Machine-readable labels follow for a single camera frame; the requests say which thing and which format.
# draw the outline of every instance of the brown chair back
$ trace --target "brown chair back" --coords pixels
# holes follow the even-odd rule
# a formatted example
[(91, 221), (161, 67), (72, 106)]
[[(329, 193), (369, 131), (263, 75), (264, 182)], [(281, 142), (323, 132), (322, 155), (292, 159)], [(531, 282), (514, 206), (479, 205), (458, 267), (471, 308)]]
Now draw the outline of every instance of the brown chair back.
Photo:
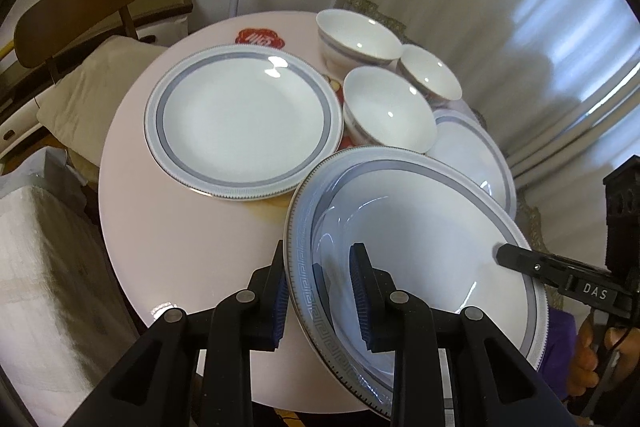
[(127, 4), (134, 0), (40, 0), (18, 20), (15, 55), (26, 68), (43, 62), (56, 81), (53, 56), (109, 15), (119, 12), (127, 36), (138, 38)]

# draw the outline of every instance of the beige curtain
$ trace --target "beige curtain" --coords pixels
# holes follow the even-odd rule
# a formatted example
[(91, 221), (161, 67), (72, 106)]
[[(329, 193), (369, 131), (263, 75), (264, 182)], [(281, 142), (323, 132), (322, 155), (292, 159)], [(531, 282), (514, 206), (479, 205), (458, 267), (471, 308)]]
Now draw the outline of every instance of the beige curtain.
[[(505, 151), (519, 188), (549, 175), (620, 121), (622, 111), (612, 112), (639, 86), (640, 25), (625, 0), (337, 5), (381, 20), (451, 67), (465, 100)], [(627, 102), (624, 109), (631, 107)], [(594, 132), (601, 123), (605, 128)]]

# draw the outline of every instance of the metal screw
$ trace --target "metal screw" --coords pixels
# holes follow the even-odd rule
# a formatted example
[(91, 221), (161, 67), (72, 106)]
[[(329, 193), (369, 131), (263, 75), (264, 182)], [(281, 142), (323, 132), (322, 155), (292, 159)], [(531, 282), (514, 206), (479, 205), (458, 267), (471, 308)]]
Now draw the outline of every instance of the metal screw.
[(409, 302), (409, 295), (404, 292), (395, 291), (389, 295), (391, 302), (395, 302), (396, 304), (405, 304)]
[(167, 310), (164, 314), (164, 320), (167, 322), (177, 322), (182, 318), (182, 312), (178, 308)]
[(476, 308), (475, 306), (469, 306), (469, 308), (465, 310), (465, 315), (466, 318), (472, 321), (479, 321), (480, 319), (482, 319), (482, 317), (484, 317), (482, 310), (480, 308)]
[(238, 302), (247, 303), (255, 299), (255, 293), (251, 290), (242, 290), (236, 294), (236, 300)]

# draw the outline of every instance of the red label on table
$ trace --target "red label on table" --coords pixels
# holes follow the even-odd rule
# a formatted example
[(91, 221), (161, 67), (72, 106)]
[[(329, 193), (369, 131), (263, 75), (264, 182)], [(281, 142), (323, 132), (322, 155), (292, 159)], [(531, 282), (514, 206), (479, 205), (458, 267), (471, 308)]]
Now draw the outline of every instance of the red label on table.
[(280, 50), (284, 47), (284, 40), (268, 28), (245, 28), (238, 33), (236, 44), (256, 44)]

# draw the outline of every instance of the pink tabletop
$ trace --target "pink tabletop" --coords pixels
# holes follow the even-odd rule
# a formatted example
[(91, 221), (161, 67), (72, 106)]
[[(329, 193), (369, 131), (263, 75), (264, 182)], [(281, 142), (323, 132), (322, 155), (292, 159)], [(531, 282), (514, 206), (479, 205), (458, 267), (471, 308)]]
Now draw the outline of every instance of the pink tabletop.
[[(183, 58), (232, 43), (245, 28), (276, 32), (284, 51), (327, 73), (315, 16), (267, 12), (208, 26), (158, 57), (120, 104), (100, 163), (100, 219), (118, 280), (147, 325), (154, 321), (152, 310), (163, 303), (193, 313), (246, 288), (252, 272), (271, 263), (289, 204), (289, 196), (246, 203), (219, 200), (170, 178), (146, 146), (143, 115), (151, 90)], [(267, 32), (241, 37), (282, 44)], [(314, 413), (365, 409), (319, 360), (290, 307), (279, 349), (252, 352), (251, 372), (252, 398), (265, 405)]]

